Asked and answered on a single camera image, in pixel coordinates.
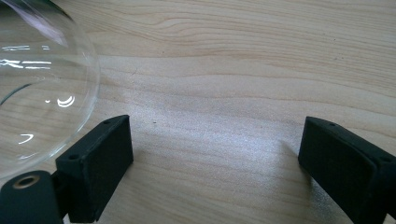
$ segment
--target light wood tabletop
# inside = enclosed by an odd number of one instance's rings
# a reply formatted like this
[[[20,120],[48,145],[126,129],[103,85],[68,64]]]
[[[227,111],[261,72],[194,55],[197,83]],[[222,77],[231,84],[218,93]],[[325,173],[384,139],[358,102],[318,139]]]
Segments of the light wood tabletop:
[[[299,166],[306,116],[396,155],[394,0],[54,3],[101,66],[77,139],[131,116],[134,164],[98,223],[351,223]]]

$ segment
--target wooden table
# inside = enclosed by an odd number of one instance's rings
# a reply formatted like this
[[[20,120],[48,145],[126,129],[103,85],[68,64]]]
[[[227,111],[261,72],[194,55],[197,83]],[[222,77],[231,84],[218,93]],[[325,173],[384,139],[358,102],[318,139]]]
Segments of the wooden table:
[[[351,223],[297,162],[306,116],[396,155],[393,0],[54,2],[102,69],[78,138],[131,116],[99,223]]]

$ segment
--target black object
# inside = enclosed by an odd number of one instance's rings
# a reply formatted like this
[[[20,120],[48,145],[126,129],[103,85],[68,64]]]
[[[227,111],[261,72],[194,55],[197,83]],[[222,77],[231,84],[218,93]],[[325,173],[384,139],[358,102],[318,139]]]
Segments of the black object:
[[[56,159],[50,175],[33,171],[0,192],[0,223],[94,222],[133,162],[129,116],[103,121]]]
[[[345,128],[307,117],[299,163],[355,224],[396,218],[396,158]]]

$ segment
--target transparent bowl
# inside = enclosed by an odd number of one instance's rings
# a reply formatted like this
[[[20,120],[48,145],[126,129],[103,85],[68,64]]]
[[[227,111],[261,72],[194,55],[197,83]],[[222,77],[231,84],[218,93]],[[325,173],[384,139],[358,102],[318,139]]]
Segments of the transparent bowl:
[[[99,66],[51,1],[0,1],[0,179],[59,151],[89,118]]]

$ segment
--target clear glass container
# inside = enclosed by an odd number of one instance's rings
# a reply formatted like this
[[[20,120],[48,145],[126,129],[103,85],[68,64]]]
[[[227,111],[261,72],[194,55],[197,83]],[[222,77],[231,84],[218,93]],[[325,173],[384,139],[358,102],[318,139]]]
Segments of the clear glass container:
[[[45,0],[0,2],[0,179],[59,151],[90,116],[99,66],[89,38]]]

